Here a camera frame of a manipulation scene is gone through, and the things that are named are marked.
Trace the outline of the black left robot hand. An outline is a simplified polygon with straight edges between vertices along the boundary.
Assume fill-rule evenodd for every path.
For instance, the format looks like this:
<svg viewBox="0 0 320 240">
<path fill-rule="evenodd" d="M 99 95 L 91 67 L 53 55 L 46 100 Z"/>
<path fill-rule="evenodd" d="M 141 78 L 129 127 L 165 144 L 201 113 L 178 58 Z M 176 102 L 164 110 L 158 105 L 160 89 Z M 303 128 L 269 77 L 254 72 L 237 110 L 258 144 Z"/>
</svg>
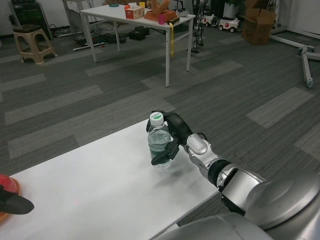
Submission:
<svg viewBox="0 0 320 240">
<path fill-rule="evenodd" d="M 35 208 L 34 204 L 18 195 L 17 193 L 5 190 L 0 186 L 0 211 L 5 214 L 26 215 Z"/>
</svg>

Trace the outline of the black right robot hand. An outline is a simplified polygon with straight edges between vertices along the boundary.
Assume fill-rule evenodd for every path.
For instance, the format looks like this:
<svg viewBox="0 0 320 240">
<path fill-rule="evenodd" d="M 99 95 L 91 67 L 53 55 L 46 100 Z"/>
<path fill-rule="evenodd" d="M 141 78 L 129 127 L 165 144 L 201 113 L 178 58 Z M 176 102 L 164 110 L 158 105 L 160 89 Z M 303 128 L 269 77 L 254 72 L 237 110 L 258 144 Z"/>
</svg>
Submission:
<svg viewBox="0 0 320 240">
<path fill-rule="evenodd" d="M 179 146 L 185 146 L 193 134 L 187 123 L 174 112 L 153 110 L 149 116 L 146 132 L 152 166 L 168 166 Z"/>
</svg>

